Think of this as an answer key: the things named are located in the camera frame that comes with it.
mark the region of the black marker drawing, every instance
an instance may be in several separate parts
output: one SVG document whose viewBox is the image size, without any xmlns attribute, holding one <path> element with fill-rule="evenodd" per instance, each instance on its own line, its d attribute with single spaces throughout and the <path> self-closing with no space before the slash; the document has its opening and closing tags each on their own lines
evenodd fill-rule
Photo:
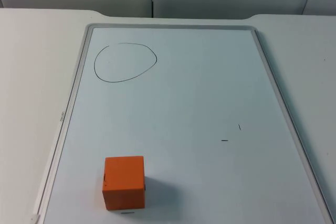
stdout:
<svg viewBox="0 0 336 224">
<path fill-rule="evenodd" d="M 147 49 L 153 54 L 153 56 L 155 57 L 154 63 L 153 63 L 149 68 L 147 68 L 146 70 L 144 70 L 143 72 L 141 72 L 140 74 L 138 74 L 138 75 L 136 75 L 136 76 L 134 76 L 134 77 L 132 77 L 132 78 L 128 78 L 128 79 L 125 79 L 125 80 L 118 80 L 118 81 L 109 81 L 109 80 L 105 80 L 104 78 L 100 77 L 100 76 L 98 75 L 98 73 L 97 73 L 97 70 L 96 70 L 96 61 L 97 61 L 99 55 L 100 55 L 105 49 L 107 49 L 107 48 L 109 47 L 109 46 L 106 46 L 106 47 L 104 47 L 103 49 L 101 49 L 101 50 L 99 51 L 99 53 L 97 54 L 97 56 L 96 56 L 96 58 L 95 58 L 94 64 L 93 64 L 94 73 L 96 74 L 97 78 L 100 79 L 101 81 L 108 82 L 108 83 L 118 83 L 118 82 L 129 81 L 129 80 L 135 79 L 136 77 L 139 77 L 139 76 L 142 75 L 143 73 L 146 73 L 148 70 L 150 70 L 152 67 L 154 67 L 154 65 L 157 63 L 157 60 L 158 60 L 157 58 L 158 58 L 158 57 L 156 56 L 156 54 L 153 52 L 153 50 L 152 50 L 150 47 L 148 47 L 148 46 L 146 46 L 146 45 L 143 45 L 143 44 L 130 43 L 130 42 L 121 42 L 121 43 L 118 43 L 118 45 L 120 45 L 120 44 L 137 45 L 137 46 L 142 46 L 142 47 L 147 48 Z"/>
</svg>

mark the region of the orange cube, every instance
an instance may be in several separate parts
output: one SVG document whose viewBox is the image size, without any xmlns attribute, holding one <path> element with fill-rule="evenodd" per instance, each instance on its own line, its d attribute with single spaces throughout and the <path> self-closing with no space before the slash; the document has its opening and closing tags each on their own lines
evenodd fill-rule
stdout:
<svg viewBox="0 0 336 224">
<path fill-rule="evenodd" d="M 144 208 L 143 156 L 105 158 L 103 196 L 107 210 Z"/>
</svg>

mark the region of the black marker mark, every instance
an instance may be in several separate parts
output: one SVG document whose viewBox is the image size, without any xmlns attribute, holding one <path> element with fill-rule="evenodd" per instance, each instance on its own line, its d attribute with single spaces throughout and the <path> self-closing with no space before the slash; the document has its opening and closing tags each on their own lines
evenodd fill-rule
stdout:
<svg viewBox="0 0 336 224">
<path fill-rule="evenodd" d="M 118 83 L 118 82 L 123 82 L 123 81 L 129 81 L 129 80 L 135 79 L 136 77 L 139 77 L 139 76 L 142 75 L 143 73 L 146 73 L 148 70 L 150 70 L 152 67 L 154 67 L 154 65 L 157 63 L 157 60 L 158 60 L 157 58 L 158 58 L 158 57 L 157 57 L 156 54 L 153 52 L 153 50 L 150 49 L 150 47 L 148 47 L 148 46 L 146 46 L 146 45 L 138 44 L 138 43 L 129 43 L 129 42 L 121 42 L 121 43 L 118 43 L 118 44 L 131 44 L 131 45 L 138 45 L 138 46 L 144 46 L 144 47 L 147 47 L 147 48 L 149 49 L 149 51 L 152 52 L 152 53 L 154 54 L 154 56 L 155 56 L 155 62 L 154 62 L 154 64 L 153 64 L 152 66 L 150 66 L 149 68 L 147 68 L 145 71 L 143 71 L 142 73 L 140 73 L 140 74 L 138 74 L 137 76 L 134 76 L 134 77 L 132 77 L 132 78 L 129 78 L 129 79 L 126 79 L 126 80 L 121 80 L 121 81 L 107 81 L 107 80 L 103 80 L 103 79 L 101 79 L 101 78 L 98 76 L 98 74 L 97 74 L 97 72 L 96 72 L 96 61 L 97 61 L 97 58 L 98 58 L 98 56 L 100 55 L 100 53 L 103 52 L 106 48 L 109 47 L 109 46 L 106 46 L 106 47 L 104 47 L 103 49 L 100 50 L 100 52 L 97 54 L 96 58 L 94 59 L 95 61 L 94 61 L 94 63 L 93 63 L 94 73 L 96 74 L 97 78 L 98 78 L 99 80 L 101 80 L 101 81 L 108 82 L 108 83 Z"/>
</svg>

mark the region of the cube face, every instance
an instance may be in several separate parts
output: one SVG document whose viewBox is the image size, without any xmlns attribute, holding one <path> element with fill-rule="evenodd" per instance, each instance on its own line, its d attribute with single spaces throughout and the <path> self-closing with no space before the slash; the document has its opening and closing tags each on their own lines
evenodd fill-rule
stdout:
<svg viewBox="0 0 336 224">
<path fill-rule="evenodd" d="M 107 210 L 144 208 L 143 156 L 107 157 L 102 192 Z"/>
</svg>

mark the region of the table surface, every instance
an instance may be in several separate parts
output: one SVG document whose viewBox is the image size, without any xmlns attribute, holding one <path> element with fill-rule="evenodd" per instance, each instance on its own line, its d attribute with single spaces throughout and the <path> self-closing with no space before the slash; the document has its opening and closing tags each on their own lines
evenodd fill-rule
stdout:
<svg viewBox="0 0 336 224">
<path fill-rule="evenodd" d="M 106 17 L 89 10 L 0 9 L 0 223 L 28 223 L 91 23 L 251 25 L 336 216 L 336 17 L 245 20 Z"/>
</svg>

